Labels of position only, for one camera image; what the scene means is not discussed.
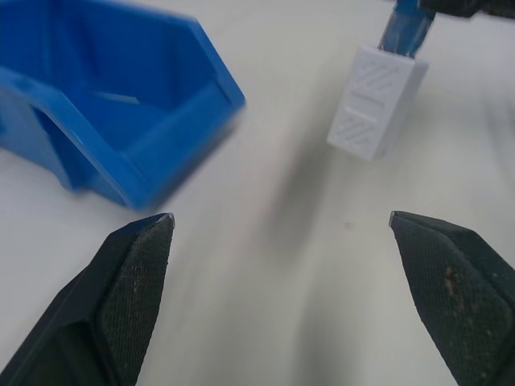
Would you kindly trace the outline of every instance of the white block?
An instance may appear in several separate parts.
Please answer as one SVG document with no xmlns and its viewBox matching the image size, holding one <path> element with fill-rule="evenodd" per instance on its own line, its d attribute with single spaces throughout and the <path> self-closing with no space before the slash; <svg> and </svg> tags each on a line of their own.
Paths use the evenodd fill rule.
<svg viewBox="0 0 515 386">
<path fill-rule="evenodd" d="M 370 161 L 394 147 L 428 64 L 362 47 L 328 142 Z"/>
</svg>

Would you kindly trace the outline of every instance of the blue storage bin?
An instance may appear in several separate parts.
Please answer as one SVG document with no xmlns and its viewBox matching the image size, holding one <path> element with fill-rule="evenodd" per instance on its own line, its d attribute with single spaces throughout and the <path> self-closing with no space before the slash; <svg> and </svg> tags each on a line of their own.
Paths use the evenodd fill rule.
<svg viewBox="0 0 515 386">
<path fill-rule="evenodd" d="M 68 189 L 145 207 L 244 103 L 195 20 L 101 0 L 0 0 L 0 147 Z"/>
</svg>

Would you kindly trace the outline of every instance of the table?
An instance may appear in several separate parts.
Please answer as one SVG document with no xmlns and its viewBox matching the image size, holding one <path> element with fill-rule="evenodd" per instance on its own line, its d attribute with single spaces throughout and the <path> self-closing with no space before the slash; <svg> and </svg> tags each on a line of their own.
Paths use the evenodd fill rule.
<svg viewBox="0 0 515 386">
<path fill-rule="evenodd" d="M 159 209 L 176 231 L 138 384 L 455 384 L 414 308 L 394 209 L 473 228 L 515 264 L 515 23 L 437 18 L 398 147 L 325 143 L 378 0 L 151 0 L 195 15 L 248 108 Z M 134 213 L 0 149 L 0 367 Z"/>
</svg>

